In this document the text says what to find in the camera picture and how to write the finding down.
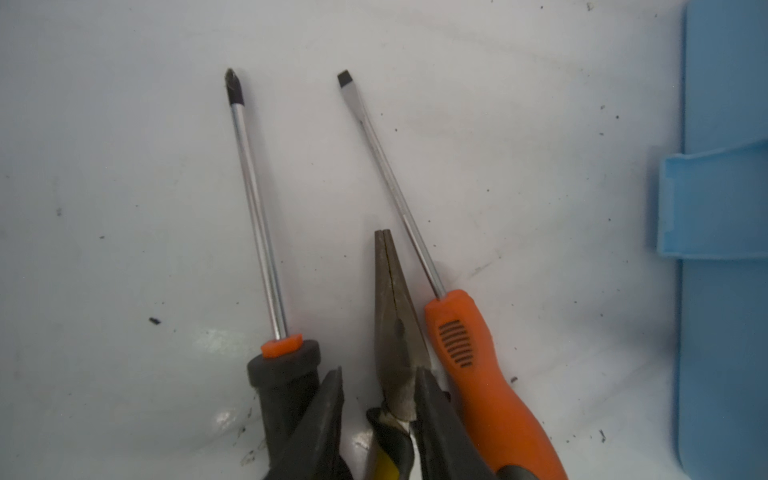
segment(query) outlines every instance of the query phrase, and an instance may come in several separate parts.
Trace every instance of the phillips screwdriver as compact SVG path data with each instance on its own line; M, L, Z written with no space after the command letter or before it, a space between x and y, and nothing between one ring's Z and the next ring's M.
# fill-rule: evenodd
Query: phillips screwdriver
M270 465L274 465L319 388L317 366L320 363L320 347L315 340L304 340L300 334L288 335L275 257L259 195L253 152L248 142L243 90L231 68L227 70L224 80L274 333L274 339L261 346L261 355L252 359L247 367L250 384L259 391L266 446Z
M567 480L557 452L538 420L507 384L491 331L463 290L446 292L406 199L373 130L352 75L338 75L344 101L361 124L373 157L435 292L424 308L432 345L462 396L464 427L499 478Z

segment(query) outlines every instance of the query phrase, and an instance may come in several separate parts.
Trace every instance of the white surface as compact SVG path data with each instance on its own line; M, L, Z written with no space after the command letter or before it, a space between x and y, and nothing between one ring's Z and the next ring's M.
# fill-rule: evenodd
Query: white surface
M393 230L417 305L431 291L339 94L345 68L446 286L474 296L571 479L684 478L674 264L646 241L654 165L679 150L683 6L591 6L3 2L0 475L265 472L245 365L270 327L233 66L289 327L320 341L321 373L343 367L357 478L380 401L375 229Z

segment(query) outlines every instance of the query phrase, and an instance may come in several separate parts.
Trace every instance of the black screwdriver tip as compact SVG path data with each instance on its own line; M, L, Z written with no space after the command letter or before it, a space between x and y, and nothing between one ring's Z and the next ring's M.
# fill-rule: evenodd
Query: black screwdriver tip
M349 74L349 70L345 70L337 75L339 77L339 86L344 88L344 85L352 83L352 75Z
M224 75L224 82L227 84L227 97L230 99L230 105L243 105L243 89L240 87L240 79L235 75L235 70L228 69Z

